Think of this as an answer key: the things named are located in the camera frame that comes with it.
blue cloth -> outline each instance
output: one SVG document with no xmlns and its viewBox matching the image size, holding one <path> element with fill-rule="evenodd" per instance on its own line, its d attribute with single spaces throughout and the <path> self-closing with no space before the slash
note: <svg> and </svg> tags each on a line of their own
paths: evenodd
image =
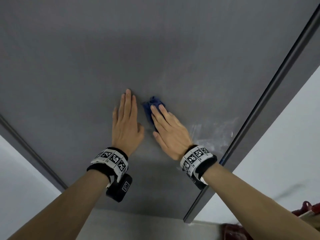
<svg viewBox="0 0 320 240">
<path fill-rule="evenodd" d="M 151 105 L 154 105 L 158 109 L 160 114 L 162 114 L 160 109 L 159 109 L 159 105 L 160 104 L 162 104 L 164 107 L 166 107 L 166 105 L 163 102 L 161 102 L 161 100 L 159 98 L 157 98 L 156 96 L 152 96 L 149 101 L 142 103 L 144 112 L 146 113 L 146 118 L 149 121 L 149 123 L 151 123 L 153 126 L 155 126 L 155 124 L 154 124 L 153 119 L 151 117 L 152 111 L 151 111 L 150 107 L 151 107 Z"/>
</svg>

